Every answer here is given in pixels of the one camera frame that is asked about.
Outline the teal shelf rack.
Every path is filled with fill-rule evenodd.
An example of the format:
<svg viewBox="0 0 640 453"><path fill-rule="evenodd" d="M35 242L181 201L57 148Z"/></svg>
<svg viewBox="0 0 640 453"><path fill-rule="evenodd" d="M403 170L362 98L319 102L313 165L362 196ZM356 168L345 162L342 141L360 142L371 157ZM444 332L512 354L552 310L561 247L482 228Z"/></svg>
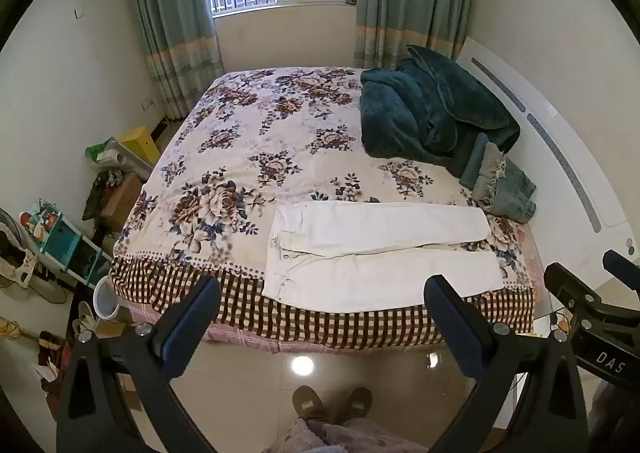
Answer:
<svg viewBox="0 0 640 453"><path fill-rule="evenodd" d="M93 243L54 204L39 199L25 222L39 254L58 271L95 288L107 276L113 258Z"/></svg>

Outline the white shoes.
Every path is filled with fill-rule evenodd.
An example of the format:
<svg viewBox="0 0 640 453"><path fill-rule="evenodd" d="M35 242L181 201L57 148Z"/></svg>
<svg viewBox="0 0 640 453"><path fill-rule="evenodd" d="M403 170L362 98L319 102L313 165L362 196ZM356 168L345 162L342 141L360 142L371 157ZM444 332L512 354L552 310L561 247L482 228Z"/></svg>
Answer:
<svg viewBox="0 0 640 453"><path fill-rule="evenodd" d="M78 303L77 317L72 322L72 329L75 337L84 332L94 332L96 330L96 319L87 301Z"/></svg>

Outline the brown slipper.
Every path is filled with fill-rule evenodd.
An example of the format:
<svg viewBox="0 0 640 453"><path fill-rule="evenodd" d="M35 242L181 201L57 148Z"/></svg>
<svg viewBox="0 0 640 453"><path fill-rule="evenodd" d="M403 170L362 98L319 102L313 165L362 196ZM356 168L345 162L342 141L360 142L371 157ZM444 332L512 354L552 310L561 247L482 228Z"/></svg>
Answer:
<svg viewBox="0 0 640 453"><path fill-rule="evenodd" d="M337 424L368 416L373 402L372 392L366 387L357 387L349 395L336 415Z"/></svg>
<svg viewBox="0 0 640 453"><path fill-rule="evenodd" d="M317 392L310 386L298 387L292 394L294 410L305 421L327 421L328 411Z"/></svg>

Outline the white plastic tube roll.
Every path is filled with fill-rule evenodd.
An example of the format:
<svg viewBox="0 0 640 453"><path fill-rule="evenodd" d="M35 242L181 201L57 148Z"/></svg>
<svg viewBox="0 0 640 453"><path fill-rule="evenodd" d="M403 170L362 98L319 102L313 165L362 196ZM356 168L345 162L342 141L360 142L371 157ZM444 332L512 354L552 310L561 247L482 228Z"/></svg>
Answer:
<svg viewBox="0 0 640 453"><path fill-rule="evenodd" d="M115 139L109 139L104 150L96 156L96 165L102 168L118 168L124 173L134 173L142 182L149 180L152 166L132 150Z"/></svg>

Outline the white bucket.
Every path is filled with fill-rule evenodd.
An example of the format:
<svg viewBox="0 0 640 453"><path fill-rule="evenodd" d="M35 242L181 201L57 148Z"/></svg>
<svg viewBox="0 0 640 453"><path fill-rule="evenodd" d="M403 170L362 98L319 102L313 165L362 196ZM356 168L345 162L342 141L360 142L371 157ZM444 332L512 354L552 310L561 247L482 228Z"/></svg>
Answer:
<svg viewBox="0 0 640 453"><path fill-rule="evenodd" d="M117 317L120 303L108 277L102 277L93 289L93 309L96 315L104 321Z"/></svg>

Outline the white pants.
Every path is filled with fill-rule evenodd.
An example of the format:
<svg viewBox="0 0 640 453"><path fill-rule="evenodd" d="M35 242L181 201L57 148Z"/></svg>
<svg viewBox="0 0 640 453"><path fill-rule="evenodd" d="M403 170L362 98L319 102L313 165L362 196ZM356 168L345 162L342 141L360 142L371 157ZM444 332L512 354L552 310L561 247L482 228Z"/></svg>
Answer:
<svg viewBox="0 0 640 453"><path fill-rule="evenodd" d="M461 297L503 285L484 212L428 202L330 202L277 208L262 293L282 305L356 313L420 305L442 275Z"/></svg>

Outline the left green curtain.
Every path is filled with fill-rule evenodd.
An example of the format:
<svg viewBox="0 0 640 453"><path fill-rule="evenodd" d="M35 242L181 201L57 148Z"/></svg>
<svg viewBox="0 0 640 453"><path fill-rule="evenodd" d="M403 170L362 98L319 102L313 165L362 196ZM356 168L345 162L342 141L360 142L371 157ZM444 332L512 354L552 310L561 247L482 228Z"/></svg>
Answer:
<svg viewBox="0 0 640 453"><path fill-rule="evenodd" d="M130 0L160 106L171 120L189 116L224 74L210 0Z"/></svg>

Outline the floral bed blanket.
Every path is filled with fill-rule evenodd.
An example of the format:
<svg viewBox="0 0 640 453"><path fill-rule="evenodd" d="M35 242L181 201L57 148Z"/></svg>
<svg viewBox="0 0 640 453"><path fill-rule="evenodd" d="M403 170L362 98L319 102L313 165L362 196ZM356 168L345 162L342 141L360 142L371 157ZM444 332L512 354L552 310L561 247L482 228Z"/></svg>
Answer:
<svg viewBox="0 0 640 453"><path fill-rule="evenodd" d="M108 277L139 321L153 321L204 275L221 285L207 336L280 351L426 347L422 305L373 312L290 308L262 290L269 232L288 202L467 206L444 168L363 150L360 74L343 67L232 72L204 93L129 213Z"/></svg>

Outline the left brown slipper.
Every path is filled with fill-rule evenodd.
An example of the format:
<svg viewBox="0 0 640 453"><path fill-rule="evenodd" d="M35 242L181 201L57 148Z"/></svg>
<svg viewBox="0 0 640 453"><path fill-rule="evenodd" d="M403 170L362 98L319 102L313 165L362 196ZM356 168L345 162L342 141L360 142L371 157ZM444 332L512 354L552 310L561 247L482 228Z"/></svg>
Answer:
<svg viewBox="0 0 640 453"><path fill-rule="evenodd" d="M328 411L317 392L310 386L298 387L292 394L294 410L305 421L327 421Z"/></svg>

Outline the dark green fleece blanket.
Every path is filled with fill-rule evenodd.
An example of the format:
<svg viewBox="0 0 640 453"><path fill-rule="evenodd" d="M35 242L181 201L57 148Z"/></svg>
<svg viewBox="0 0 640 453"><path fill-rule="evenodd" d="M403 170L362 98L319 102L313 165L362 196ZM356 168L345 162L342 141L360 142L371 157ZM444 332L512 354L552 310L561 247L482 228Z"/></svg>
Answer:
<svg viewBox="0 0 640 453"><path fill-rule="evenodd" d="M521 128L506 106L464 68L423 46L410 46L395 70L361 73L361 142L375 158L442 166L459 178L476 138L504 153Z"/></svg>

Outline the brown cardboard box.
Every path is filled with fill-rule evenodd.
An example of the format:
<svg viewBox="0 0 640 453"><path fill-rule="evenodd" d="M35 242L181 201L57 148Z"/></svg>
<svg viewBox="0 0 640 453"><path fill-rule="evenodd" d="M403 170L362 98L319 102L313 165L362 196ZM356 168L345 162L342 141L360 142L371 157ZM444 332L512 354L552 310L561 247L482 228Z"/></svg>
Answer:
<svg viewBox="0 0 640 453"><path fill-rule="evenodd" d="M142 182L135 173L126 174L124 181L107 199L100 218L113 231L120 231L141 193Z"/></svg>

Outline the right brown slipper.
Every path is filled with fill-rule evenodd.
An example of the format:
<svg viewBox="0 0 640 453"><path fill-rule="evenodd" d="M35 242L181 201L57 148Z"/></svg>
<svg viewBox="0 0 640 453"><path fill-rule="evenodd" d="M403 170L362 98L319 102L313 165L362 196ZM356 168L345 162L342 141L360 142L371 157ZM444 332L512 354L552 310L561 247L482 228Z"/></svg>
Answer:
<svg viewBox="0 0 640 453"><path fill-rule="evenodd" d="M337 424L368 416L373 402L372 392L366 387L357 387L349 395L336 415Z"/></svg>

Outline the yellow box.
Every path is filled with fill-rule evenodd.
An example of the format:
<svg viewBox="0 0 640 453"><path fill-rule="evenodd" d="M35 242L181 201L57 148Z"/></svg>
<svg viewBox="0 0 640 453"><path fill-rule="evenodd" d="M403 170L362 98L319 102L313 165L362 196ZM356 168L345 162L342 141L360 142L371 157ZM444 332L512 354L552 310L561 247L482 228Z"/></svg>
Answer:
<svg viewBox="0 0 640 453"><path fill-rule="evenodd" d="M160 159L160 151L145 126L124 132L118 142L151 165Z"/></svg>

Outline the white bed headboard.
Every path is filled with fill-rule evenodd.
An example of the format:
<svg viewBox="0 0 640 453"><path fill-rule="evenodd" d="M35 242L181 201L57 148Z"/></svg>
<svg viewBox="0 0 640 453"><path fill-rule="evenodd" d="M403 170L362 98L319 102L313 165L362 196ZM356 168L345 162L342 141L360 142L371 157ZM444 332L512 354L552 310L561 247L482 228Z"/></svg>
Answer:
<svg viewBox="0 0 640 453"><path fill-rule="evenodd" d="M542 260L601 259L610 248L639 258L612 184L586 144L560 112L529 81L490 49L469 37L457 63L483 83L521 128L508 156L537 187L529 221Z"/></svg>

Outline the folded grey green clothes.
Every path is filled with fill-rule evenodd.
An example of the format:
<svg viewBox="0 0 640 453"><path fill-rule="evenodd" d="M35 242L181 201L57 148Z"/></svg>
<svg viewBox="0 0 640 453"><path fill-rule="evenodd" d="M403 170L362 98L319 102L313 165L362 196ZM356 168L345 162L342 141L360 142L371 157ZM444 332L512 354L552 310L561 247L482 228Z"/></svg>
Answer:
<svg viewBox="0 0 640 453"><path fill-rule="evenodd" d="M459 182L491 216L524 224L536 213L536 184L485 133L477 135Z"/></svg>

